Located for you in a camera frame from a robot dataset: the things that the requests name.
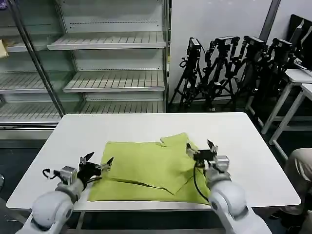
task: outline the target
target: black cable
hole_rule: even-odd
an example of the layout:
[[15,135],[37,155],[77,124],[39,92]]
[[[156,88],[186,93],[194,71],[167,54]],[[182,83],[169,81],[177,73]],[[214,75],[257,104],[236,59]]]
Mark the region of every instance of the black cable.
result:
[[198,41],[200,47],[203,49],[203,52],[205,53],[205,57],[206,57],[206,51],[205,51],[204,47],[201,45],[201,43],[199,42],[199,40],[197,40],[197,41]]
[[53,177],[48,176],[46,173],[50,173],[50,169],[44,169],[42,170],[42,174],[44,175],[44,177],[48,178],[48,179],[55,179],[56,177],[58,177],[63,184],[67,184],[67,181],[60,175],[59,171],[54,170],[53,171]]
[[183,60],[183,61],[179,64],[179,66],[182,67],[182,68],[185,68],[185,67],[186,67],[186,62],[187,62],[187,60]]
[[48,179],[54,179],[55,177],[57,177],[56,175],[54,175],[53,177],[49,177],[46,173],[50,173],[50,169],[42,170],[42,174],[44,175],[44,177],[46,177]]
[[93,179],[88,180],[88,181],[87,181],[87,184],[88,184],[88,183],[91,183],[91,182],[94,182],[94,181],[97,181],[97,180],[100,180],[100,179],[102,179],[102,177],[95,177],[95,178],[93,178]]
[[193,177],[194,177],[194,185],[196,187],[197,192],[206,200],[209,202],[209,199],[205,197],[205,195],[199,190],[199,187],[197,186],[196,183],[196,163],[194,164],[194,170],[193,170]]

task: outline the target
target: shelving unit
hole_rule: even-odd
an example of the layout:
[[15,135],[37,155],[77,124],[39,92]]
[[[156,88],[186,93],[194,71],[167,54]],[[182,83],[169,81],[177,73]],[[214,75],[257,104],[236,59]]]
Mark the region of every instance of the shelving unit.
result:
[[162,101],[108,101],[87,102],[82,114],[127,114],[127,113],[162,113]]
[[167,0],[62,0],[63,36],[76,73],[63,92],[83,95],[81,113],[155,113],[166,107]]
[[66,93],[164,90],[162,71],[78,72],[63,88]]
[[[66,113],[162,113],[168,0],[29,0],[19,4],[32,44]],[[60,116],[9,11],[0,12],[0,126]]]
[[[66,84],[68,72],[48,73],[54,89],[59,90]],[[0,94],[48,93],[37,72],[0,73]]]
[[[23,24],[56,91],[72,78],[70,64],[62,61],[62,52],[48,51],[48,44],[61,35],[55,5],[49,0],[28,0],[18,3]],[[9,9],[0,11],[0,39],[8,52],[0,59],[0,125],[14,129],[57,124],[60,115],[55,108],[31,59]]]
[[[75,103],[65,105],[74,111]],[[12,102],[0,107],[1,125],[58,124],[60,119],[52,102]]]
[[49,50],[164,48],[162,32],[110,32],[66,34],[48,45]]
[[[26,46],[22,39],[18,37],[2,37],[6,43],[7,52],[27,52]],[[55,37],[50,35],[35,35],[33,36],[33,45],[37,51],[47,50],[47,45],[55,40]]]

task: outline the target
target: yellow-green cloth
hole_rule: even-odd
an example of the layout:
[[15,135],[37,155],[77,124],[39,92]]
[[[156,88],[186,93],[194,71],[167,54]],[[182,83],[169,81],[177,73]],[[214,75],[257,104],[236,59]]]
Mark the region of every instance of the yellow-green cloth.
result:
[[[108,142],[102,163],[114,157],[111,170],[94,183],[89,201],[151,200],[207,203],[194,186],[194,160],[186,154],[186,133],[159,142]],[[196,170],[196,181],[208,196],[205,176]]]

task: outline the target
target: white wall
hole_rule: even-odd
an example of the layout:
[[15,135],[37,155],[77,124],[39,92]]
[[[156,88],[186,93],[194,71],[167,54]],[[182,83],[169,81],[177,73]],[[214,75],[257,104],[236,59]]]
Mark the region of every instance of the white wall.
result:
[[274,38],[285,39],[291,15],[295,14],[312,21],[311,0],[282,0],[269,35],[268,44]]
[[[173,0],[169,100],[183,73],[179,64],[186,57],[190,37],[199,39],[205,49],[219,37],[258,37],[270,5],[271,0]],[[204,65],[202,54],[201,68]]]

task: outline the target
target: shelf rack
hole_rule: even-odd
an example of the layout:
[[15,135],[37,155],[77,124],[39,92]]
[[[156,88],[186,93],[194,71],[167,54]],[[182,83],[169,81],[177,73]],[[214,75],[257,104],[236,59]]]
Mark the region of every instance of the shelf rack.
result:
[[52,102],[6,103],[0,108],[0,124],[58,123]]
[[78,72],[66,93],[164,91],[163,71]]
[[162,101],[107,101],[87,102],[80,113],[82,114],[127,114],[127,113],[162,113]]
[[[66,84],[68,72],[49,72],[55,90]],[[38,72],[0,73],[0,94],[48,93]]]
[[162,32],[109,32],[66,34],[48,45],[49,50],[164,48]]
[[[3,37],[2,39],[7,45],[7,52],[27,52],[26,46],[21,37]],[[55,40],[55,38],[51,37],[50,35],[35,35],[32,37],[32,39],[33,45],[37,51],[47,50],[47,45],[51,44]]]

